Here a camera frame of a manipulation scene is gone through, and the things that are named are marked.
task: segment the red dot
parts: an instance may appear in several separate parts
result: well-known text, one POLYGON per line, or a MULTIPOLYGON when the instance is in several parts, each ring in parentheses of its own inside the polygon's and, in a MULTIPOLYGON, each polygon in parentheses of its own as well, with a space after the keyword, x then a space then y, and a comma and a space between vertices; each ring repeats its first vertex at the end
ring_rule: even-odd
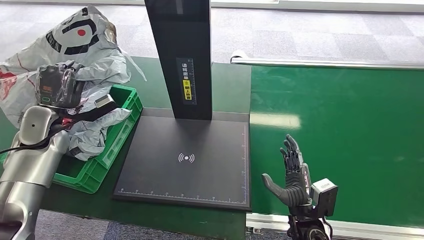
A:
POLYGON ((82 36, 84 36, 86 34, 86 31, 83 30, 83 29, 80 29, 76 33, 82 37, 82 36))

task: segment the gray carpet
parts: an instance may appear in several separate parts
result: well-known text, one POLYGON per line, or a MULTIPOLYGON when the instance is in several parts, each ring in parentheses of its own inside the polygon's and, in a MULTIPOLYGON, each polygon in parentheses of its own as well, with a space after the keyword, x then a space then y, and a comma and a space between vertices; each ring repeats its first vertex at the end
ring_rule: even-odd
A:
MULTIPOLYGON (((82 5, 0 3, 0 61, 78 11, 82 5)), ((118 44, 133 56, 157 57, 146 8, 101 5, 116 25, 118 44)), ((289 60, 424 63, 424 15, 212 9, 212 60, 228 63, 234 50, 289 60)), ((204 239, 41 211, 38 240, 204 239)), ((285 239, 284 233, 246 239, 285 239)))

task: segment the printed logo on bag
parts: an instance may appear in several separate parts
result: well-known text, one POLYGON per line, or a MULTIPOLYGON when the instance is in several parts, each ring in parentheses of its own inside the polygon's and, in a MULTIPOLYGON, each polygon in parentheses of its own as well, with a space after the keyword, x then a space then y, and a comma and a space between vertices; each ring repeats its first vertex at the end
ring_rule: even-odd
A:
POLYGON ((0 70, 0 100, 5 100, 11 88, 15 85, 17 77, 11 72, 2 72, 0 70))
MULTIPOLYGON (((88 16, 86 7, 82 10, 82 16, 88 16)), ((99 41, 97 27, 90 18, 74 21, 75 14, 62 23, 63 29, 54 29, 45 35, 50 46, 58 53, 65 55, 83 54, 99 41)))

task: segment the black vertical stand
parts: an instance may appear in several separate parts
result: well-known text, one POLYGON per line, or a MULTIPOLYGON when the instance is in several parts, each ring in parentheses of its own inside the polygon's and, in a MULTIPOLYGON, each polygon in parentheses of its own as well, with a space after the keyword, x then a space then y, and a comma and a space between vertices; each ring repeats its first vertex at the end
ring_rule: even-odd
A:
POLYGON ((175 118, 212 119, 209 0, 145 0, 175 118))
POLYGON ((172 110, 144 108, 113 197, 251 210, 249 114, 212 112, 210 0, 145 0, 172 110))

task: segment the nfc symbol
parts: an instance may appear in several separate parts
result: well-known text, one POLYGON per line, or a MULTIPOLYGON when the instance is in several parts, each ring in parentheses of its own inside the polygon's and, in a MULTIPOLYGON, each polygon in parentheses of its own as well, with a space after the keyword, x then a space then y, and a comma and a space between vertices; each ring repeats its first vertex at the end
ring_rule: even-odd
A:
POLYGON ((190 156, 185 156, 183 153, 180 153, 178 156, 178 162, 182 162, 184 160, 188 160, 191 164, 195 161, 195 155, 191 154, 190 156))

